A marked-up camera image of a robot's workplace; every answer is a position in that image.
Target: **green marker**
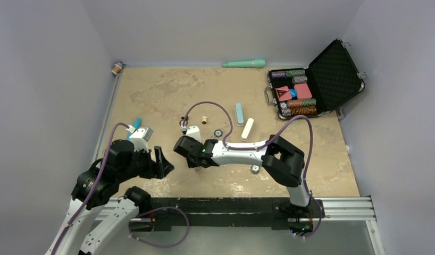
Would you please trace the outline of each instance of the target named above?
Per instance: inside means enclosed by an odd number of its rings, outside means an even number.
[[[252,61],[236,61],[236,62],[228,62],[223,63],[222,67],[255,67],[255,68],[263,68],[265,66],[265,62],[262,59],[252,60]]]

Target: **tan table surface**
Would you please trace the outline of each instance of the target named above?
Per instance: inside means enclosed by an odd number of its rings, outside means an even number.
[[[134,185],[153,197],[286,197],[285,187],[277,184],[266,170],[252,174],[247,165],[210,167],[195,172],[172,151],[182,135],[179,121],[188,108],[204,100],[215,101],[229,111],[235,123],[234,107],[240,102],[245,120],[252,117],[254,127],[247,142],[269,139],[285,124],[277,118],[275,107],[266,104],[263,89],[268,69],[221,68],[127,68],[122,73],[114,107],[110,113],[108,139],[116,122],[131,124],[141,117],[142,126],[154,133],[149,147],[161,146],[165,157],[175,166],[166,178],[133,178],[120,185],[116,197]],[[208,117],[203,125],[202,116]],[[318,197],[358,197],[357,184],[335,113],[311,119],[314,147],[308,170],[308,186]],[[230,130],[226,115],[214,105],[200,105],[189,115],[189,125],[198,125],[202,139],[215,129]],[[235,125],[229,142],[241,142],[243,127]],[[114,139],[125,139],[120,127]],[[308,154],[309,132],[305,121],[293,122],[282,137]]]

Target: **pink card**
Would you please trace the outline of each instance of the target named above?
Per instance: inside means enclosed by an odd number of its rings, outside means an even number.
[[[313,97],[306,83],[296,84],[294,85],[294,89],[297,92],[297,99],[308,99]]]
[[[277,96],[279,97],[279,101],[288,101],[292,99],[291,93],[289,92],[288,86],[284,86],[281,88],[275,89],[277,92]]]

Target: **white marker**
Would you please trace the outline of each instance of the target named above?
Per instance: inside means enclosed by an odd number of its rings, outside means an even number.
[[[254,119],[249,118],[246,122],[246,126],[244,127],[244,130],[242,131],[241,141],[243,142],[247,141],[247,137],[249,136],[250,130],[252,129],[253,125],[254,125]]]

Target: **poker chip case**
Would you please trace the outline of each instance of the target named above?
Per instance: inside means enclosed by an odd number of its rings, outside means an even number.
[[[359,73],[357,70],[347,50],[349,47],[349,43],[336,39],[305,68],[268,71],[268,85],[264,89],[266,102],[277,107],[280,119],[289,120],[294,116],[285,111],[285,106],[288,104],[279,100],[276,91],[285,86],[289,89],[294,88],[294,78],[278,76],[283,71],[286,71],[286,74],[305,71],[308,88],[312,98],[316,99],[316,112],[306,114],[308,117],[319,117],[329,113],[365,89],[363,79],[366,78],[366,74]]]

